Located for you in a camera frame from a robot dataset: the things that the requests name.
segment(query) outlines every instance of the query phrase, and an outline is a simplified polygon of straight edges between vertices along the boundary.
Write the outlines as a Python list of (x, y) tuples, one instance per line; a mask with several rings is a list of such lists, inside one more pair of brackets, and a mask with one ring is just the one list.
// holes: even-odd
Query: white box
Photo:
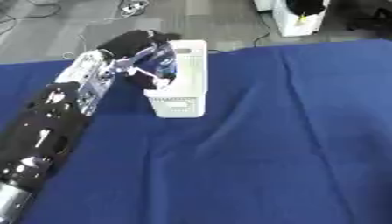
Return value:
[(298, 37), (312, 35), (318, 30), (325, 13), (307, 16), (300, 21), (300, 16), (293, 14), (285, 0), (276, 0), (273, 17), (282, 37)]
[(174, 40), (178, 73), (173, 83), (161, 90), (144, 90), (157, 116), (190, 118), (203, 116), (206, 111), (208, 85), (207, 42), (204, 40)]

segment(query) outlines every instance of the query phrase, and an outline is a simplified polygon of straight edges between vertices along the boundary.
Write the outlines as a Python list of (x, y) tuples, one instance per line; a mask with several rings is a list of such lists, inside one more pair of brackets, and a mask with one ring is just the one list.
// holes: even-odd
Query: white basket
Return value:
[(175, 40), (178, 73), (173, 83), (162, 90), (144, 90), (157, 116), (189, 118), (203, 116), (207, 94), (207, 42)]

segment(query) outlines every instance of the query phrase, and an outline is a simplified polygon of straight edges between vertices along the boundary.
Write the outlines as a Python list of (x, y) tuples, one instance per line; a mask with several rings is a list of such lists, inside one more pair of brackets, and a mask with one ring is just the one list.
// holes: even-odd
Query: blue cloth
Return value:
[[(390, 224), (392, 43), (209, 59), (206, 115), (118, 80), (24, 224)], [(0, 125), (70, 62), (3, 65)]]

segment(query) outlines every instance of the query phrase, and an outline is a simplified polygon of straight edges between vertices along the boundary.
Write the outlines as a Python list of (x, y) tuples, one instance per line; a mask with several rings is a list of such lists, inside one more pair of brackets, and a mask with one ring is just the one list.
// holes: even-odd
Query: cable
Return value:
[[(129, 17), (133, 16), (131, 14), (125, 14), (125, 13), (121, 13), (121, 15), (122, 15), (122, 17), (109, 17), (109, 18), (104, 18), (103, 20), (90, 21), (86, 24), (86, 27), (93, 25), (93, 24), (105, 25), (105, 24), (108, 24), (112, 21), (118, 21), (118, 20), (122, 20), (122, 19), (129, 18)], [(86, 38), (82, 34), (79, 34), (78, 37), (82, 41), (83, 51), (84, 52), (88, 51), (89, 49), (88, 49), (88, 44), (87, 44)], [(75, 60), (76, 57), (77, 57), (77, 55), (74, 52), (65, 52), (62, 55), (62, 58), (65, 60)]]
[[(123, 9), (124, 3), (125, 3), (125, 0), (122, 0), (118, 5), (118, 9), (122, 11), (121, 12), (122, 17), (111, 17), (111, 18), (104, 18), (103, 20), (90, 21), (86, 24), (86, 27), (88, 27), (89, 25), (93, 25), (93, 24), (104, 25), (104, 24), (110, 23), (112, 21), (117, 21), (117, 20), (129, 18), (129, 17), (142, 15), (145, 12), (145, 8), (150, 4), (150, 2), (148, 0), (131, 0), (131, 3), (129, 4), (129, 6), (131, 4), (133, 4), (132, 6), (135, 7), (136, 10), (134, 12), (128, 13), (127, 11), (124, 11), (124, 9)], [(82, 34), (79, 34), (78, 37), (82, 40), (84, 52), (88, 51), (86, 38)], [(74, 52), (65, 52), (62, 55), (62, 58), (65, 60), (74, 60), (76, 57), (77, 57), (76, 53), (74, 53)]]
[[(28, 2), (28, 3), (30, 3), (30, 4), (33, 4), (33, 5), (35, 5), (35, 6), (38, 6), (38, 7), (52, 6), (52, 7), (55, 8), (55, 10), (54, 10), (53, 12), (51, 12), (51, 13), (44, 14), (44, 15), (31, 15), (31, 16), (13, 17), (13, 18), (15, 18), (15, 19), (25, 19), (25, 18), (49, 18), (49, 17), (52, 17), (52, 16), (55, 16), (55, 15), (59, 14), (59, 13), (61, 12), (61, 10), (62, 10), (61, 5), (59, 5), (58, 3), (34, 3), (32, 0), (25, 0), (25, 1)], [(5, 19), (5, 20), (3, 20), (3, 21), (0, 21), (0, 24), (7, 23), (7, 22), (9, 22), (9, 21), (11, 21), (11, 20), (13, 20), (13, 19), (12, 19), (12, 18), (10, 18), (10, 19)]]
[[(78, 37), (80, 38), (81, 43), (83, 44), (84, 52), (86, 52), (88, 50), (88, 42), (86, 41), (86, 38), (81, 34), (79, 34)], [(62, 58), (65, 60), (75, 60), (76, 54), (74, 52), (65, 52), (63, 53)]]
[(18, 21), (16, 18), (8, 15), (7, 13), (3, 12), (2, 10), (0, 10), (6, 17), (10, 18), (8, 21), (13, 21), (12, 25), (10, 27), (8, 27), (7, 29), (5, 29), (4, 31), (0, 32), (0, 36), (3, 36), (5, 33), (12, 31), (15, 26), (17, 26)]
[(270, 34), (271, 34), (271, 31), (270, 31), (271, 28), (270, 28), (270, 26), (267, 25), (267, 23), (264, 21), (263, 17), (260, 17), (260, 19), (261, 19), (261, 21), (262, 21), (262, 25), (265, 26), (265, 27), (267, 27), (268, 32), (267, 32), (266, 34), (262, 35), (261, 37), (256, 38), (256, 39), (253, 41), (253, 47), (258, 47), (257, 42), (258, 42), (260, 39), (265, 39), (265, 38), (269, 37)]

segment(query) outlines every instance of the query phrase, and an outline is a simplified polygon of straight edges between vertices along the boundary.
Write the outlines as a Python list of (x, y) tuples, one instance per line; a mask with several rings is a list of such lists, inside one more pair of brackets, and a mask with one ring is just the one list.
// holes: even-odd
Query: floor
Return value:
[[(330, 10), (318, 34), (281, 38), (270, 14), (259, 15), (251, 0), (150, 0), (143, 15), (120, 20), (107, 20), (121, 17), (120, 0), (35, 2), (48, 1), (59, 1), (61, 13), (54, 17), (18, 20), (12, 31), (0, 36), (0, 63), (63, 60), (64, 53), (68, 53), (67, 57), (73, 56), (70, 53), (78, 55), (85, 48), (94, 49), (103, 41), (134, 29), (177, 32), (184, 39), (205, 39), (210, 49), (221, 51), (252, 47), (257, 37), (269, 32), (267, 38), (257, 43), (259, 46), (375, 37), (370, 31), (345, 31), (345, 20), (340, 15), (346, 13)], [(51, 7), (36, 7), (26, 0), (0, 0), (0, 7), (13, 17), (52, 10)], [(0, 32), (9, 25), (0, 24)]]

